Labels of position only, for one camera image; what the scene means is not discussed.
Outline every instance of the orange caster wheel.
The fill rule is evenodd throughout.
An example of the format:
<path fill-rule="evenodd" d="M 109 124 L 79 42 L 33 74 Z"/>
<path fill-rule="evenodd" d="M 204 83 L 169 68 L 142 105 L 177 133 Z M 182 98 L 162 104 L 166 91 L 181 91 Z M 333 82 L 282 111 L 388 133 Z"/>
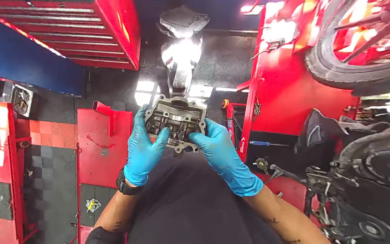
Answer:
<path fill-rule="evenodd" d="M 224 99 L 224 101 L 222 101 L 222 108 L 228 108 L 228 105 L 230 105 L 230 100 Z"/>

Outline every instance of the motorcycle tire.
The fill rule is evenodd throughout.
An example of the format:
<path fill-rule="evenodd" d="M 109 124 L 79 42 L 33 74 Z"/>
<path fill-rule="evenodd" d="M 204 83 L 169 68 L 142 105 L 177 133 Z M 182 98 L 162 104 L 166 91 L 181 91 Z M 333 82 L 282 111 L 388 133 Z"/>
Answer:
<path fill-rule="evenodd" d="M 355 66 L 340 62 L 333 52 L 334 28 L 357 0 L 332 0 L 324 14 L 316 45 L 306 53 L 305 64 L 319 83 L 351 89 L 354 96 L 390 92 L 390 63 Z"/>

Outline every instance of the blue wall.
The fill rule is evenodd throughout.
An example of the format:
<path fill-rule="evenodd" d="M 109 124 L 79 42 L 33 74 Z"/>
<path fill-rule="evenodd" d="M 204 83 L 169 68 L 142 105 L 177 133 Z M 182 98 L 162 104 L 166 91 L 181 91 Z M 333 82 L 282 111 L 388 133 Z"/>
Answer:
<path fill-rule="evenodd" d="M 84 68 L 0 23 L 0 77 L 82 96 Z"/>

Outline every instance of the screwdriver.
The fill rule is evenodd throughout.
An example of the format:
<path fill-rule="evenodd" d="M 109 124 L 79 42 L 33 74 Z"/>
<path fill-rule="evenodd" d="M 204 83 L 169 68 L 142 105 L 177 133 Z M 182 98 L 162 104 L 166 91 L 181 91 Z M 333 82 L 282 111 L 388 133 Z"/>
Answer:
<path fill-rule="evenodd" d="M 289 147 L 290 145 L 285 144 L 274 144 L 267 141 L 250 141 L 249 144 L 257 145 L 257 146 L 281 146 L 281 147 Z"/>

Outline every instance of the black shirt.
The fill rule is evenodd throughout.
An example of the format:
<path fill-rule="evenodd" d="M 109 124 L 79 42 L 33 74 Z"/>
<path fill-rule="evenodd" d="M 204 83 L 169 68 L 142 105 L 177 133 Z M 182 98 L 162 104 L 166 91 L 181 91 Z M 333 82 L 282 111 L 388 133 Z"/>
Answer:
<path fill-rule="evenodd" d="M 123 244 L 96 228 L 85 244 Z M 281 244 L 277 233 L 209 166 L 203 153 L 181 159 L 166 148 L 149 173 L 128 233 L 129 244 Z"/>

